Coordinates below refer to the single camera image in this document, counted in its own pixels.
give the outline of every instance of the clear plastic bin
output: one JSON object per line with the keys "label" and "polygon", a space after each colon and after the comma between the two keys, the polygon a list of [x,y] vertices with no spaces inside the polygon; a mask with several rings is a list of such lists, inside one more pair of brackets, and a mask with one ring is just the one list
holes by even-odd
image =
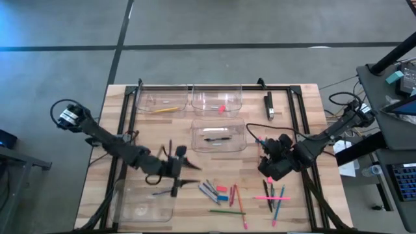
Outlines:
{"label": "clear plastic bin", "polygon": [[143,114],[172,115],[172,113],[185,113],[187,103],[188,86],[186,84],[175,84],[163,89],[144,84],[140,87],[136,107]]}
{"label": "clear plastic bin", "polygon": [[193,86],[191,105],[198,116],[236,117],[242,107],[242,86]]}
{"label": "clear plastic bin", "polygon": [[194,120],[192,149],[202,153],[236,152],[246,148],[244,120]]}
{"label": "clear plastic bin", "polygon": [[110,205],[113,222],[167,222],[171,219],[176,199],[170,192],[152,195],[170,188],[140,187],[138,181],[120,180],[114,185]]}

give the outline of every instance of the wooden table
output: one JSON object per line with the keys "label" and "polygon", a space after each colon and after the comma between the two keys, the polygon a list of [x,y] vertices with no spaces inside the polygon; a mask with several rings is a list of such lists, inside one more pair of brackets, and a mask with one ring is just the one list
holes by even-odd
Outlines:
{"label": "wooden table", "polygon": [[[316,84],[300,84],[304,105],[312,133],[319,133],[327,127],[322,102]],[[125,85],[110,85],[104,106],[101,113],[100,126],[113,134],[116,134]],[[287,93],[284,91],[272,91],[275,117],[270,122],[266,118],[263,103],[264,91],[244,91],[243,106],[238,117],[243,118],[246,123],[268,124],[276,127],[292,127],[291,114],[288,106]],[[295,98],[295,107],[300,129],[302,121],[298,102]],[[129,112],[127,112],[125,129],[127,129]],[[184,118],[166,118],[149,114],[137,113],[135,129],[140,130],[137,144],[147,146],[153,153],[157,153],[161,144],[168,145],[173,140],[174,147],[178,145],[188,146],[187,157],[191,162],[201,167],[202,171],[184,168],[182,179],[210,179],[216,185],[230,187],[238,183],[244,209],[247,213],[248,230],[255,231],[310,231],[309,219],[305,203],[304,186],[300,173],[291,172],[283,179],[274,182],[276,194],[280,193],[282,185],[285,185],[285,196],[291,197],[290,201],[281,203],[281,210],[278,216],[278,224],[272,227],[272,213],[270,213],[265,200],[255,200],[254,196],[264,196],[262,180],[265,178],[257,171],[257,144],[246,131],[247,147],[245,150],[236,153],[197,153],[192,150],[191,123],[198,118],[193,113],[190,101],[186,107]],[[293,138],[292,131],[265,129],[252,127],[257,136],[278,138],[282,133]],[[91,160],[103,155],[102,149],[96,148],[92,152]],[[86,175],[83,195],[79,205],[75,227],[81,227],[96,211],[103,201],[111,157],[105,157],[93,164]],[[335,213],[342,221],[352,226],[350,212],[346,202],[341,177],[339,175],[336,160],[331,155],[322,154],[318,160],[318,169],[325,199],[331,205]],[[148,188],[144,182],[144,174],[141,170],[128,168],[127,179],[130,185]],[[157,185],[159,188],[170,186],[167,183]],[[197,184],[185,185],[179,190],[174,205],[172,219],[168,222],[120,222],[119,231],[134,232],[207,232],[207,231],[245,231],[242,225],[242,218],[235,214],[210,213],[208,209],[233,209],[239,210],[238,202],[233,208],[229,208],[228,202],[221,207],[213,203],[203,195],[197,188]],[[315,214],[320,226],[319,208],[314,200]]]}

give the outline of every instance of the gray floor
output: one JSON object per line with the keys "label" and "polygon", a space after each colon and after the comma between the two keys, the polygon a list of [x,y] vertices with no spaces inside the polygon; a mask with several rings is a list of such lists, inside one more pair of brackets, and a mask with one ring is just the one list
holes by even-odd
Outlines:
{"label": "gray floor", "polygon": [[[127,0],[0,0],[1,46],[114,46]],[[416,30],[405,0],[136,0],[126,45],[198,43],[397,42]],[[356,74],[392,47],[124,51],[114,83],[318,83]],[[35,170],[13,233],[73,227],[91,149],[54,127],[50,105],[73,98],[99,116],[113,51],[0,52],[0,129],[18,151],[53,161]],[[407,57],[416,56],[412,51]],[[322,90],[351,91],[357,79]],[[406,233],[397,212],[371,211],[375,187],[345,187],[354,226]]]}

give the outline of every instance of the keyboard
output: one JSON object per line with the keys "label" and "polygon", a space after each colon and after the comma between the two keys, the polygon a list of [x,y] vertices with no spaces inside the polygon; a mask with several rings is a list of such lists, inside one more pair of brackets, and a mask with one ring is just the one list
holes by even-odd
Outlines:
{"label": "keyboard", "polygon": [[403,202],[416,200],[416,163],[391,164],[390,174]]}

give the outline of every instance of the green pencil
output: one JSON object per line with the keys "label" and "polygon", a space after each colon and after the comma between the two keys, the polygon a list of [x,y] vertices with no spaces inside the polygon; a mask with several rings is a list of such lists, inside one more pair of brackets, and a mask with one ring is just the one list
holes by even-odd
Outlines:
{"label": "green pencil", "polygon": [[223,210],[216,210],[216,209],[211,209],[209,210],[209,212],[218,212],[218,213],[227,213],[227,214],[235,214],[235,215],[245,215],[246,213],[243,212],[239,212],[239,211],[223,211]]}

